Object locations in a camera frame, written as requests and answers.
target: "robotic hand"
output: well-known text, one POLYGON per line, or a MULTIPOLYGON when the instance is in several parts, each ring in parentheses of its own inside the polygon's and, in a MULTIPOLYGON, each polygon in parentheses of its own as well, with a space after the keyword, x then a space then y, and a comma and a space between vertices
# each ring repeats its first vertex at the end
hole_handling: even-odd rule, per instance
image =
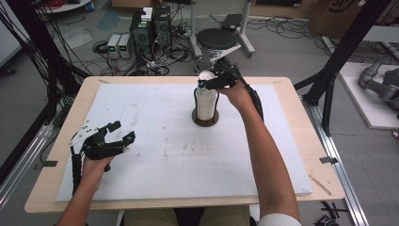
POLYGON ((255 105, 261 119, 263 120, 263 109, 261 98, 259 97, 256 90, 254 90, 247 82, 244 80, 236 64, 232 64, 228 59, 222 57, 216 62, 211 70, 212 73, 216 75, 216 78, 210 80, 199 81, 200 88, 207 89, 222 89, 225 87, 231 88, 235 85, 237 80, 240 80, 247 91, 249 92, 252 103, 255 105))
POLYGON ((363 71, 359 78, 359 86, 375 92, 392 109, 399 111, 399 68, 385 72, 382 84, 373 80, 382 62, 382 59, 379 59, 363 71))
MULTIPOLYGON (((125 148, 131 143, 135 142, 135 131, 132 131, 128 135, 122 138, 120 141, 111 143, 105 142, 106 134, 112 133, 120 128, 120 121, 114 123, 108 123, 102 128, 92 127, 87 121, 82 129, 72 138, 70 142, 72 152, 72 176, 73 176, 73 193, 79 186, 80 179, 82 177, 82 155, 83 153, 92 160, 100 160, 110 156, 115 156, 123 153, 125 148), (85 140, 82 149, 79 153, 76 153, 73 146, 82 140, 85 140)), ((107 165, 104 171, 111 170, 111 167, 107 165)))

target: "black cable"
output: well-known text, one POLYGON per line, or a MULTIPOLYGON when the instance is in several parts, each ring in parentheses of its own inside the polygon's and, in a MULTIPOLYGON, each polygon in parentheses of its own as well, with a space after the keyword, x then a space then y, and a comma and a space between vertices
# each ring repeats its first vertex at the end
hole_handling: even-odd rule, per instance
POLYGON ((91 65, 95 65, 95 66, 97 66, 100 69, 100 71, 102 71, 103 68, 100 66, 100 64, 98 64, 98 63, 101 63, 101 62, 105 63, 105 61, 104 61, 104 59, 102 57, 101 58, 92 59, 92 60, 87 60, 87 61, 75 61, 75 62, 73 62, 73 64, 81 63, 82 65, 78 66, 79 69, 81 67, 83 67, 83 66, 88 68, 91 65))
MULTIPOLYGON (((335 48, 328 48, 321 37, 314 36, 310 31, 308 31, 307 23, 299 20, 294 20, 288 17, 273 17, 266 20, 251 20, 247 22, 248 28, 253 30, 259 30, 262 28, 266 28, 268 31, 278 34, 281 37, 286 39, 314 39, 315 45, 324 50, 327 56, 331 56, 330 51, 334 50, 335 48)), ((376 46, 379 45, 379 42, 370 43, 368 42, 368 46, 375 50, 379 54, 386 55, 388 52, 385 48, 380 47, 377 48, 376 46)), ((362 63, 365 61, 372 60, 373 62, 376 59, 371 57, 362 58, 357 55, 352 55, 349 59, 362 63)))
POLYGON ((168 57, 171 59, 174 59, 176 61, 182 62, 185 61, 188 57, 188 51, 185 51, 184 48, 170 48, 170 52, 168 54, 168 57))
POLYGON ((93 52, 96 54, 106 54, 108 53, 108 49, 106 45, 108 44, 107 40, 101 40, 97 41, 96 43, 93 44, 93 52))
POLYGON ((68 23, 61 23, 61 22, 58 22, 58 23, 59 23, 59 24, 64 24, 64 25, 70 25, 70 24, 76 24, 76 23, 82 22, 82 21, 84 21, 85 19, 86 19, 86 17, 82 17, 82 19, 77 20, 77 21, 74 21, 74 22, 68 22, 68 23))
MULTIPOLYGON (((46 12, 45 10, 43 10, 43 9, 41 9, 41 13, 42 13, 42 15, 43 15, 44 17, 46 17, 46 20, 50 23, 50 25, 52 26, 52 28, 55 30, 55 32, 56 32, 56 34, 57 34, 57 36, 58 36, 58 38, 59 38, 59 40, 60 40, 60 42, 61 42, 61 44, 62 44, 64 50, 65 50, 65 53, 66 53, 67 56, 68 56, 69 62, 72 63, 72 59, 71 59, 71 56, 70 56, 70 52, 71 52, 78 60, 80 60, 79 56, 73 51, 73 49, 70 47, 70 45, 69 45, 69 44, 64 40, 64 38, 62 37, 62 34, 61 34, 60 29, 59 29, 58 22, 57 22, 56 18, 55 18, 55 17, 50 18, 50 17, 48 16, 47 12, 46 12)), ((93 74, 90 72, 90 70, 89 70, 88 68, 85 68, 85 71, 88 71, 89 75, 93 75, 93 74)))
POLYGON ((218 21, 215 17, 213 17, 212 15, 209 15, 212 19, 214 19, 216 22, 223 24, 222 22, 218 21))

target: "white device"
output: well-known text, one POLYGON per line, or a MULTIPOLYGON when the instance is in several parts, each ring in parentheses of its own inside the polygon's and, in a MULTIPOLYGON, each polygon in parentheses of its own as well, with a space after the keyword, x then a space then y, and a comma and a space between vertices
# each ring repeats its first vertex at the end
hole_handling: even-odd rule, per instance
POLYGON ((152 8, 143 8, 143 11, 146 13, 145 15, 141 15, 141 21, 148 21, 152 20, 152 8))
POLYGON ((118 43, 120 49, 120 57, 130 58, 133 53, 133 42, 132 36, 129 34, 124 34, 120 37, 120 42, 118 43))
POLYGON ((120 58, 120 49, 118 43, 120 42, 120 35, 113 35, 109 40, 106 48, 108 49, 108 54, 110 58, 120 58))

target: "table surface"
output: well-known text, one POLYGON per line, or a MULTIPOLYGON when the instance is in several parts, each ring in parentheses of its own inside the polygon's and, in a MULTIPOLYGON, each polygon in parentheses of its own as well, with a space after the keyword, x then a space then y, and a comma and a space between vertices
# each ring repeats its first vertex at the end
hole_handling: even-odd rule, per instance
MULTIPOLYGON (((26 202, 28 213, 61 212, 66 202, 56 202, 56 193, 62 181, 67 161, 70 160, 69 142, 80 129, 101 84, 196 84, 196 76, 165 77, 90 77, 80 89, 71 111, 62 126, 48 161, 58 161, 56 167, 43 168, 38 181, 26 202)), ((309 174, 313 193, 297 197, 302 201, 326 201, 343 199, 343 187, 330 164, 322 164, 319 158, 327 156, 314 131, 311 121, 300 102, 293 84, 285 77, 246 77, 249 84, 273 85, 279 97, 288 125, 291 128, 296 146, 309 174)), ((184 206, 212 206, 258 203, 257 198, 193 198, 176 200, 129 200, 93 202, 92 210, 138 209, 184 206)))

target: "power supply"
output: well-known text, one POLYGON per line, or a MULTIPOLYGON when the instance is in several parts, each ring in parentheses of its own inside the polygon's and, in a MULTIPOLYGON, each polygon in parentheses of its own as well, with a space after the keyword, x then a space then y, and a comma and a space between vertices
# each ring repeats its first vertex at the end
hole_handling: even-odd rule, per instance
POLYGON ((137 11, 132 18, 130 33, 136 56, 142 56, 153 61, 153 53, 156 51, 156 48, 153 48, 156 47, 153 45, 155 33, 153 22, 142 21, 141 11, 137 11))
POLYGON ((223 22, 222 28, 232 33, 235 32, 235 28, 241 23, 242 14, 229 14, 223 22))
POLYGON ((129 34, 122 35, 118 46, 120 48, 120 57, 130 58, 133 53, 132 36, 129 34))
POLYGON ((165 48, 171 46, 170 6, 155 8, 153 20, 155 22, 156 41, 158 41, 158 45, 165 48))
POLYGON ((120 35, 113 35, 109 40, 106 48, 108 49, 108 54, 110 58, 120 58, 120 49, 118 43, 120 42, 120 35))

